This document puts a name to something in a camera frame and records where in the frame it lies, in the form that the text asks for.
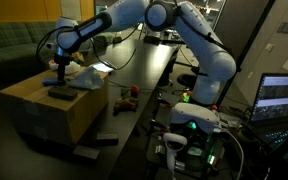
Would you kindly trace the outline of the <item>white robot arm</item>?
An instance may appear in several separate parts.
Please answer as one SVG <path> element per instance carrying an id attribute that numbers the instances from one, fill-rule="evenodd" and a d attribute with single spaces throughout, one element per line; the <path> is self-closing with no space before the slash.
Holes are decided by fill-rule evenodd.
<path id="1" fill-rule="evenodd" d="M 82 23 L 60 17 L 51 31 L 55 36 L 55 59 L 64 67 L 69 63 L 70 55 L 86 40 L 102 32 L 128 29 L 139 22 L 155 32 L 167 28 L 176 30 L 200 65 L 191 99 L 203 105 L 212 104 L 220 83 L 230 80 L 236 73 L 236 62 L 231 51 L 189 1 L 118 0 Z"/>

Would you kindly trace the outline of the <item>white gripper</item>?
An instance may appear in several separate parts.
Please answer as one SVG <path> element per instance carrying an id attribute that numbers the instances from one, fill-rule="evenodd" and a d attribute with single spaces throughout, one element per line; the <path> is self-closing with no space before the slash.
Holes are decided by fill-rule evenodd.
<path id="1" fill-rule="evenodd" d="M 58 65 L 57 68 L 57 81 L 59 84 L 64 84 L 64 75 L 65 75 L 65 67 L 68 66 L 71 62 L 70 56 L 62 56 L 55 54 L 54 61 Z"/>

